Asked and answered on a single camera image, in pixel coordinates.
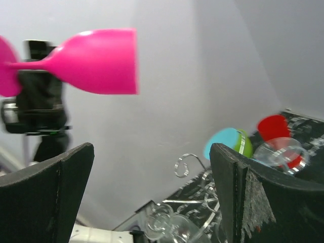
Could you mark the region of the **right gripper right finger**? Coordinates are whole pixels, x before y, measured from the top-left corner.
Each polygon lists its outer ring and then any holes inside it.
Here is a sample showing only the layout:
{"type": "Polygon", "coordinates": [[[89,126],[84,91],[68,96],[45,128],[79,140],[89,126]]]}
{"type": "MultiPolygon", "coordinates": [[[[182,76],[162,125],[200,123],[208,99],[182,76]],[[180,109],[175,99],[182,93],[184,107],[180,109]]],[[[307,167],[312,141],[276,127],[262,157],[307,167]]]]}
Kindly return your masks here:
{"type": "Polygon", "coordinates": [[[212,145],[210,159],[228,242],[323,242],[323,185],[223,144],[212,145]]]}

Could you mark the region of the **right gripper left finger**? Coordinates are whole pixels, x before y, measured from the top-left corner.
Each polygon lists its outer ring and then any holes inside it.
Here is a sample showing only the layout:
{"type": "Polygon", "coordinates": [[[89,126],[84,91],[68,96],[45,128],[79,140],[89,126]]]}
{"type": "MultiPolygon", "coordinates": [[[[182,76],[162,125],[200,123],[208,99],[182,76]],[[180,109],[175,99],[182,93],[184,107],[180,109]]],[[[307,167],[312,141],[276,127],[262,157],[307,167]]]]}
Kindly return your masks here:
{"type": "Polygon", "coordinates": [[[1,176],[1,242],[69,242],[94,157],[84,143],[1,176]]]}

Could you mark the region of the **green wine glass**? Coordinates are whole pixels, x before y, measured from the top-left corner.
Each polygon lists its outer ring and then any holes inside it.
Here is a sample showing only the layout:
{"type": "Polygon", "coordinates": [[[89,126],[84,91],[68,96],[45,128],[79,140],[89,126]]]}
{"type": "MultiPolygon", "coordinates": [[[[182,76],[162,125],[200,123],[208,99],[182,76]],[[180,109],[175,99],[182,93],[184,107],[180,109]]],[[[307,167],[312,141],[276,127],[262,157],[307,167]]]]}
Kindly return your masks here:
{"type": "Polygon", "coordinates": [[[248,158],[253,156],[253,146],[248,134],[244,130],[236,130],[238,135],[234,150],[248,158]]]}

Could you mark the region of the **red wine glass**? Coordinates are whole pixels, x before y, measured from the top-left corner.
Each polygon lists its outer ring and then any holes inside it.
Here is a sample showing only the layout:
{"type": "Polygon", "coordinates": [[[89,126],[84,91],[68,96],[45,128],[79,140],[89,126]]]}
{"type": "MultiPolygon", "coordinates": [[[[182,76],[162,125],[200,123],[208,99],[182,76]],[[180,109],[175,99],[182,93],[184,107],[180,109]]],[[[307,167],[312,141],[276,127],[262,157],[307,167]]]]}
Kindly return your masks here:
{"type": "Polygon", "coordinates": [[[292,138],[286,118],[278,114],[268,116],[259,121],[257,130],[263,139],[263,143],[279,137],[292,138]]]}

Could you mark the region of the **pink wine glass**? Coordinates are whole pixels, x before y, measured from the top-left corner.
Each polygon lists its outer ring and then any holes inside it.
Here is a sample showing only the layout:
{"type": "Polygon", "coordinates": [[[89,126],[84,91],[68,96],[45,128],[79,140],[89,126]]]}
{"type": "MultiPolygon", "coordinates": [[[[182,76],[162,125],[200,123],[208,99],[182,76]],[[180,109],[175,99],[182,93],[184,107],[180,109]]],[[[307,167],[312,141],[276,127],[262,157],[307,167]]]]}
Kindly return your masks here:
{"type": "Polygon", "coordinates": [[[137,31],[134,28],[80,32],[40,61],[19,62],[9,41],[1,37],[1,96],[22,88],[19,70],[44,70],[78,89],[101,95],[136,95],[137,31]]]}

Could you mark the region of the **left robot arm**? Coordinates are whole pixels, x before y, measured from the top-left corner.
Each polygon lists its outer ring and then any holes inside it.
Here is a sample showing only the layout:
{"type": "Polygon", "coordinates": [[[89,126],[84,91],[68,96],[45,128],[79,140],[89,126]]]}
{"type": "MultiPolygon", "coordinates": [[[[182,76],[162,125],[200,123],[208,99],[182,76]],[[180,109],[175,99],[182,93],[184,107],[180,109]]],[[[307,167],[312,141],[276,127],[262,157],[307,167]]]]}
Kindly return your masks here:
{"type": "Polygon", "coordinates": [[[63,83],[45,71],[19,70],[21,92],[1,102],[1,120],[11,134],[22,134],[28,166],[67,151],[71,127],[63,104],[63,83]]]}

